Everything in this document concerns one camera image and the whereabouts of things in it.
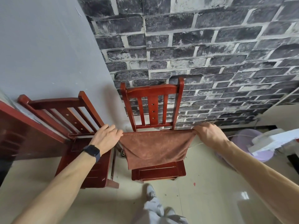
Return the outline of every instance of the forearm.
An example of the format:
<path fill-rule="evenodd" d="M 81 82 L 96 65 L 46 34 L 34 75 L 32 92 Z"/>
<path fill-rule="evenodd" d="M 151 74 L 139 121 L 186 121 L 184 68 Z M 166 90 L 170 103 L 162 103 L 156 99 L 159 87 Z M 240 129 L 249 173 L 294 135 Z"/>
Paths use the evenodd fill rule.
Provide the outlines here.
<path fill-rule="evenodd" d="M 299 186 L 227 141 L 217 149 L 284 224 L 299 223 Z"/>
<path fill-rule="evenodd" d="M 81 153 L 26 207 L 13 224 L 52 224 L 60 221 L 75 200 L 95 161 L 95 157 Z"/>

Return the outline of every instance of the person's right arm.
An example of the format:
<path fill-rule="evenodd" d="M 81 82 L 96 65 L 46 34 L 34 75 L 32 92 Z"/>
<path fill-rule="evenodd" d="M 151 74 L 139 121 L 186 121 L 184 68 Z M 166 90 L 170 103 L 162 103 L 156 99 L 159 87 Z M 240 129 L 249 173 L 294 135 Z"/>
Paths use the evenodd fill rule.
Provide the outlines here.
<path fill-rule="evenodd" d="M 299 186 L 242 151 L 214 124 L 193 128 L 200 140 L 225 158 L 284 224 L 299 223 Z"/>

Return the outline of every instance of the person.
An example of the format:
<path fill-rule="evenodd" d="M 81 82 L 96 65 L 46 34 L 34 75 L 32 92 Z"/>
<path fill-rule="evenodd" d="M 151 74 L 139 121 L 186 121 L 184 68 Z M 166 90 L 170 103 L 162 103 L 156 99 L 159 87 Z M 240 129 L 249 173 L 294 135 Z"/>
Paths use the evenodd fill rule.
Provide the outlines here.
<path fill-rule="evenodd" d="M 202 123 L 193 129 L 203 143 L 234 166 L 282 223 L 299 223 L 298 185 L 242 151 L 216 125 Z M 104 125 L 90 144 L 98 148 L 102 155 L 113 148 L 122 135 L 123 131 L 117 130 L 114 125 Z M 95 162 L 95 157 L 82 152 L 22 211 L 13 224 L 58 223 L 72 205 Z M 132 224 L 188 223 L 186 218 L 176 215 L 172 209 L 164 213 L 151 185 L 147 187 L 147 199 Z"/>

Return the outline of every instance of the person's left hand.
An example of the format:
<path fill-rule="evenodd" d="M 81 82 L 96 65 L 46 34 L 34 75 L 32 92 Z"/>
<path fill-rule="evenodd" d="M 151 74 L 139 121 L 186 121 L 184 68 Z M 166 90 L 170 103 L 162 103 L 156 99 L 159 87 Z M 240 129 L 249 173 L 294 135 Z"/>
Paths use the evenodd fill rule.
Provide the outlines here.
<path fill-rule="evenodd" d="M 94 145 L 100 150 L 101 156 L 112 149 L 123 136 L 123 131 L 115 128 L 115 125 L 103 125 L 94 135 L 90 145 Z"/>

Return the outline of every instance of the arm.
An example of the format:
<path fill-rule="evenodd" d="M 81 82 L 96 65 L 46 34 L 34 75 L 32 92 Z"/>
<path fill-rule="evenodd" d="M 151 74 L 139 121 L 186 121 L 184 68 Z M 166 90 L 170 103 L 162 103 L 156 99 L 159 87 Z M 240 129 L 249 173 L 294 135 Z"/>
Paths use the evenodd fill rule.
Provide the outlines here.
<path fill-rule="evenodd" d="M 90 145 L 96 146 L 103 155 L 116 145 L 122 135 L 123 131 L 115 129 L 115 125 L 109 127 L 106 124 L 96 132 Z M 95 157 L 82 152 L 25 208 L 13 224 L 59 222 L 72 205 L 95 162 Z"/>
<path fill-rule="evenodd" d="M 203 143 L 222 155 L 284 224 L 299 223 L 299 186 L 230 142 L 214 124 L 194 127 Z"/>

